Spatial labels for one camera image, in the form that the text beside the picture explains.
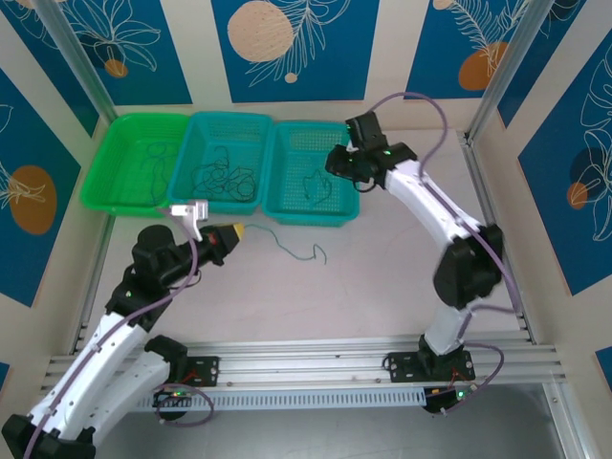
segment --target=wire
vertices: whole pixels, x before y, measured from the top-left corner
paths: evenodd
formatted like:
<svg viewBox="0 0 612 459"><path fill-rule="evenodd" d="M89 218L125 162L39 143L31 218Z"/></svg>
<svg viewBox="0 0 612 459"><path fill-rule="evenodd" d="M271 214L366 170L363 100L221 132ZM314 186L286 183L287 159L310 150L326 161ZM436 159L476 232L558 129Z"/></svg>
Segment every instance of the wire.
<svg viewBox="0 0 612 459"><path fill-rule="evenodd" d="M200 281L202 280L202 270L198 270L197 271L197 276L198 278L195 280L195 282L190 283L189 285L186 286L186 289L190 289L191 287L194 287L196 285L198 285L200 283ZM176 290L178 289L178 287L169 287L168 290Z"/></svg>
<svg viewBox="0 0 612 459"><path fill-rule="evenodd" d="M201 164L191 171L193 193L209 199L225 194L239 203L252 201L256 190L253 169L242 166L232 169L228 149L218 145L214 153L218 152L221 152L220 158L212 163Z"/></svg>
<svg viewBox="0 0 612 459"><path fill-rule="evenodd" d="M47 413L44 414L43 417L41 418L40 422L38 423L38 426L36 426L36 429L34 430L32 437L30 438L30 442L28 442L28 446L26 447L26 451L23 456L24 459L31 459L34 445L36 444L38 437L40 436L43 429L45 428L45 425L49 422L49 419L51 418L52 413L55 412L55 409L61 403L62 398L66 395L68 390L75 383L78 376L87 367L87 364L89 363L89 361L94 357L95 354L99 352L99 349L104 345L104 343L108 341L108 339L110 339L113 335L115 335L115 333L123 325L131 322L135 318L138 318L144 314L147 314L153 311L154 309L165 306L169 301L171 301L174 297L176 297L184 289L187 288L187 286L191 282L191 279L195 275L195 272L198 269L198 251L195 246L195 241L191 238L186 228L183 227L183 225L181 224L181 221L177 219L176 217L170 215L167 209L160 209L160 212L165 214L179 227L179 229L185 235L187 242L189 243L189 246L191 248L191 268L189 269L189 274L185 278L185 281L175 291L171 292L164 298L158 299L157 301L149 304L148 306L145 306L144 308L139 309L138 311L130 314L129 316L126 316L123 320L119 321L114 327L112 327L108 332L106 332L106 334L102 336L102 338L100 338L99 341L96 342L96 344L94 344L94 346L92 346L92 349L90 349L90 351L84 355L83 360L80 361L80 363L76 366L75 370L70 374L70 376L66 380L66 383L64 383L64 385L57 391L57 394L55 395L54 399L49 404Z"/></svg>
<svg viewBox="0 0 612 459"><path fill-rule="evenodd" d="M310 190L309 190L309 186L308 186L309 182L308 181L314 180L315 177L319 178L320 183L323 186L323 190L327 194L325 194L318 201L315 201L315 203L313 204L314 208L316 206L318 206L319 204L324 203L325 201L327 201L332 196L332 191L333 191L332 181L329 180L327 177L324 177L323 174L321 174L321 171L319 169L317 169L315 172L313 172L312 175L305 176L302 179L302 185L304 186L304 198L306 199L306 201L310 201L311 198L313 197L310 194Z"/></svg>
<svg viewBox="0 0 612 459"><path fill-rule="evenodd" d="M185 384L187 381L189 381L191 378L193 379L202 379L202 377L200 375L198 375L198 372L195 370L191 370L189 373L187 373L187 376L185 376L182 380L181 380L181 384Z"/></svg>
<svg viewBox="0 0 612 459"><path fill-rule="evenodd" d="M174 160L177 156L177 145L175 142L153 142L146 146L144 151L146 157L142 160L141 167L147 161L155 161L151 169L151 204L156 206L165 199L165 193L170 180L165 177L166 160ZM163 182L163 188L158 187L159 179Z"/></svg>
<svg viewBox="0 0 612 459"><path fill-rule="evenodd" d="M391 371L391 365L389 364L390 360L391 359L389 358L389 356L386 356L384 359L382 359L382 369L386 371Z"/></svg>
<svg viewBox="0 0 612 459"><path fill-rule="evenodd" d="M161 402L159 402L157 405L157 409L155 410L155 416L160 421L160 424L163 424L164 426L170 426L170 427L198 427L198 426L203 426L204 424L206 424L208 421L212 419L212 416L214 415L214 403L212 402L212 399L207 394L202 392L197 387L193 387L192 385L187 385L187 384L169 383L169 384L161 384L153 390L157 391L157 390L164 390L164 389L181 389L181 390L199 395L205 400L208 406L210 406L210 411L208 412L208 415L206 418L204 418L201 421L196 421L193 423L177 423L177 422L167 421L162 418L161 409L166 405L166 403L169 400L170 401L176 400L176 397L170 396L166 399L163 399Z"/></svg>
<svg viewBox="0 0 612 459"><path fill-rule="evenodd" d="M465 399L463 399L463 401L459 402L455 406L451 406L449 409L445 409L440 412L440 414L444 414L445 416L453 412L454 410L458 409L459 407L463 406L467 401L473 399L479 392L484 390L491 383L491 381L493 381L495 377L499 374L502 366L504 366L504 361L506 360L504 356L504 352L501 349L499 349L497 346L493 346L492 344L485 344L483 342L473 342L473 341L466 341L465 344L468 347L478 347L481 349L489 349L491 351L495 351L497 354L499 354L499 363L497 364L495 369L491 372L491 374L487 378L485 378L484 381L482 381L482 383L478 386L478 388L474 390L471 394L469 394Z"/></svg>
<svg viewBox="0 0 612 459"><path fill-rule="evenodd" d="M506 286L508 288L508 294L510 296L510 301L513 304L514 312L516 314L520 314L520 295L518 293L518 287L516 286L516 283L514 282L512 277L510 276L509 271L504 266L504 262L497 255L497 253L495 253L495 250L487 243L487 241L485 241L485 239L478 233L478 231L476 229L472 228L470 225L468 225L461 218L461 216L455 211L455 209L447 202L447 200L444 199L442 196L440 196L440 194L435 190L435 188L433 186L431 186L427 180L425 180L425 166L429 162L429 160L431 160L433 155L444 144L444 142L447 139L447 134L448 134L448 120L447 120L447 116L444 113L444 110L442 109L440 104L438 102L436 102L434 99L432 99L432 98L430 98L430 97L428 97L428 96L426 96L424 94L413 93L413 92L410 92L410 91L405 91L405 92L401 92L401 93L394 93L394 94L391 94L391 95L387 96L386 98L381 99L380 101L375 103L372 106L372 108L370 108L369 111L373 112L374 110L376 110L381 105L383 105L384 103L388 102L389 100L392 100L393 98L399 98L399 97L402 97L402 98L420 98L422 100L426 100L427 102L429 102L433 106L433 108L436 109L436 111L438 112L438 115L440 115L440 120L442 121L442 135L440 136L440 139L438 140L438 142L435 145L433 145L433 147L425 154L425 156L421 160L421 165L419 166L419 178L421 179L421 183L423 184L425 189L427 191L429 191L429 193L436 199L436 201L438 201L440 203L440 205L442 207L444 207L444 209L450 215L452 215L452 217L455 218L455 220L467 232L469 232L471 236L473 236L473 238L483 247L483 249L491 257L491 259L493 260L493 262L495 263L495 265L497 266L499 271L504 276L504 279L506 281Z"/></svg>
<svg viewBox="0 0 612 459"><path fill-rule="evenodd" d="M285 246L283 246L278 240L278 236L273 230L266 228L266 227L262 227L261 225L256 225L255 223L249 223L248 225L245 225L245 228L257 228L258 230L263 230L263 231L270 233L273 236L274 241L276 242L276 245L298 261L316 260L317 259L317 249L319 249L319 251L323 254L323 265L327 265L327 253L325 253L325 250L319 244L313 244L313 255L312 256L308 256L308 257L299 256L293 253L292 251L290 251L289 249L287 249Z"/></svg>
<svg viewBox="0 0 612 459"><path fill-rule="evenodd" d="M471 318L476 311L493 311L501 314L514 314L514 309L504 308L502 306L494 306L492 304L476 304L474 306L469 307L470 313L466 316L461 328L459 329L459 334L457 336L458 339L462 339L466 334L466 330L470 326Z"/></svg>
<svg viewBox="0 0 612 459"><path fill-rule="evenodd" d="M376 182L374 182L369 188L366 189L361 189L357 186L357 182L353 182L353 188L358 191L359 193L369 193L370 191L372 191L374 188L376 188Z"/></svg>

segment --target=leaf illustration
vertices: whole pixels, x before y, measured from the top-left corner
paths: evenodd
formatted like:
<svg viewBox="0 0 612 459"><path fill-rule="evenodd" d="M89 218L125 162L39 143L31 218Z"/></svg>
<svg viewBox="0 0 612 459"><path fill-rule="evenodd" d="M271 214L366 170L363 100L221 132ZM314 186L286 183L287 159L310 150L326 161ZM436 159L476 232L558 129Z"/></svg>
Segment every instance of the leaf illustration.
<svg viewBox="0 0 612 459"><path fill-rule="evenodd" d="M90 31L107 39L112 37L110 22L94 0L72 0L71 11L80 24L89 26Z"/></svg>
<svg viewBox="0 0 612 459"><path fill-rule="evenodd" d="M7 9L14 15L24 30L36 39L41 40L45 45L54 50L57 49L55 42L49 36L49 32L43 25L40 17L35 10L26 8L15 0L2 0Z"/></svg>
<svg viewBox="0 0 612 459"><path fill-rule="evenodd" d="M0 133L4 131L11 121L12 107L10 105L0 105Z"/></svg>
<svg viewBox="0 0 612 459"><path fill-rule="evenodd" d="M269 62L253 62L247 75L254 74L249 87L273 76L278 81L287 74L299 75L308 67L309 60L317 58L317 50L325 51L323 26L331 24L344 14L351 0L343 0L339 10L332 16L331 6L339 0L279 0L277 7L291 23L294 41L287 52Z"/></svg>
<svg viewBox="0 0 612 459"><path fill-rule="evenodd" d="M141 45L123 45L125 58L130 62L147 67L151 72L157 70L155 57Z"/></svg>
<svg viewBox="0 0 612 459"><path fill-rule="evenodd" d="M587 128L604 128L612 120L612 71L607 58L612 46L591 76L588 93L584 97L580 122Z"/></svg>
<svg viewBox="0 0 612 459"><path fill-rule="evenodd" d="M475 50L484 50L494 41L491 34L496 31L496 22L489 2L481 0L455 0L449 11L455 13L459 32L470 39Z"/></svg>
<svg viewBox="0 0 612 459"><path fill-rule="evenodd" d="M116 28L115 38L123 43L135 45L152 45L156 43L162 31L153 29L140 21L126 21Z"/></svg>
<svg viewBox="0 0 612 459"><path fill-rule="evenodd" d="M612 196L604 192L601 199L593 205L593 221L595 222L595 234L593 240L596 242L605 241L612 235Z"/></svg>

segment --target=wall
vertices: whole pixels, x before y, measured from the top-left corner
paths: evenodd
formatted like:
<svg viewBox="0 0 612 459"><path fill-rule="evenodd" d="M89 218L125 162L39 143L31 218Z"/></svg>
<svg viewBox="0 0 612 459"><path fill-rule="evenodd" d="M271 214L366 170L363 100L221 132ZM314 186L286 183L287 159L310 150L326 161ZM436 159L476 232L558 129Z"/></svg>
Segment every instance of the wall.
<svg viewBox="0 0 612 459"><path fill-rule="evenodd" d="M13 179L14 167L9 164L46 164L44 167L53 181L46 183L45 192L55 184L55 197L44 195L45 204L56 198L55 216L51 213L53 222L49 222L56 237L53 233L51 241L45 245L47 252L29 254L27 259L23 253L46 235L35 234L36 228L30 225L39 223L41 215L47 215L48 207L37 207L40 201L24 195L21 190L19 202L9 196L7 205L0 209L0 233L5 244L0 252L0 280L6 280L15 270L25 270L15 281L20 288L11 290L10 296L0 295L0 361L10 366L0 394L0 424L4 424L13 412L27 413L39 390L49 357L66 353L70 348L79 319L83 287L92 268L103 223L101 214L82 206L78 194L106 127L98 124L93 138L90 137L2 13L0 41L3 74L0 104L11 98L14 105L11 119L4 117L0 126L5 127L0 138L0 161L7 165ZM8 110L5 105L3 113ZM23 118L25 113L30 113L28 118ZM34 148L38 139L45 143ZM27 183L28 177L21 180ZM7 184L0 181L3 190ZM65 207L63 219L62 203ZM34 265L41 262L42 282L36 279L32 298L25 297L21 289L32 288L33 274L28 267L33 272ZM8 288L6 282L0 285L2 289ZM8 456L4 442L0 442L0 456Z"/></svg>
<svg viewBox="0 0 612 459"><path fill-rule="evenodd" d="M451 126L464 129L528 4L68 0L59 6L120 113L232 110L345 120L408 90L439 99ZM47 40L39 30L34 35ZM393 100L380 118L386 129L439 127L435 112L418 100Z"/></svg>
<svg viewBox="0 0 612 459"><path fill-rule="evenodd" d="M608 0L587 0L508 127L495 114L475 142L535 337L557 347L594 457L612 457L612 394L595 357L612 344L610 14Z"/></svg>

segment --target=black mounting bracket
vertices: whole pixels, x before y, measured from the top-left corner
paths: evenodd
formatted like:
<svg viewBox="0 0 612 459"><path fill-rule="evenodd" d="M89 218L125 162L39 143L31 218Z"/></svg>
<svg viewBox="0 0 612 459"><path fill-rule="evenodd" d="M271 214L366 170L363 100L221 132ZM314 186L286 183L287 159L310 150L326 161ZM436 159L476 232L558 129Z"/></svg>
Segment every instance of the black mounting bracket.
<svg viewBox="0 0 612 459"><path fill-rule="evenodd" d="M191 385L193 387L215 387L219 376L218 357L187 357L185 371L177 383ZM164 406L172 407L173 404L183 408L191 407L191 395L177 395L175 391L162 390L153 396L153 407L157 408L163 403ZM186 411L160 412L160 417L166 421L176 421L186 415Z"/></svg>
<svg viewBox="0 0 612 459"><path fill-rule="evenodd" d="M392 383L449 383L461 375L462 381L476 379L471 354L463 346L438 356L426 344L424 337L419 340L416 352L391 352L382 362L389 372Z"/></svg>

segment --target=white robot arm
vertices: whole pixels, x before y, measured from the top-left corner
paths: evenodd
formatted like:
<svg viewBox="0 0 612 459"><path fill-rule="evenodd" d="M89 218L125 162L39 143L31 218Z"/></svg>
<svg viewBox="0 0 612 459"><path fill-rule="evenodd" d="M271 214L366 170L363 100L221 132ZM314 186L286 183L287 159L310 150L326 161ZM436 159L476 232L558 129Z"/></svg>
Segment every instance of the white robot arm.
<svg viewBox="0 0 612 459"><path fill-rule="evenodd" d="M197 266L223 265L244 232L242 225L198 229L195 220L206 216L201 203L181 206L173 214L183 217L194 239ZM187 348L157 336L109 385L128 354L147 339L172 300L170 289L187 276L193 259L189 244L176 246L172 232L162 225L141 231L132 255L134 264L125 271L96 332L66 374L28 416L12 415L4 424L2 434L13 457L23 458L28 452L32 459L92 459L96 446L138 400L162 384L185 378ZM156 301L161 301L159 308L134 314Z"/></svg>
<svg viewBox="0 0 612 459"><path fill-rule="evenodd" d="M327 158L327 171L352 181L360 192L375 186L386 189L419 219L442 252L433 284L445 304L440 303L434 322L422 336L418 357L429 381L449 381L456 364L453 357L465 357L461 334L469 303L488 296L501 281L494 261L464 225L478 232L500 257L501 230L496 225L483 227L454 204L421 170L417 155L405 144L389 145L374 112L346 124L351 141L347 146L336 145ZM373 185L361 190L357 183Z"/></svg>

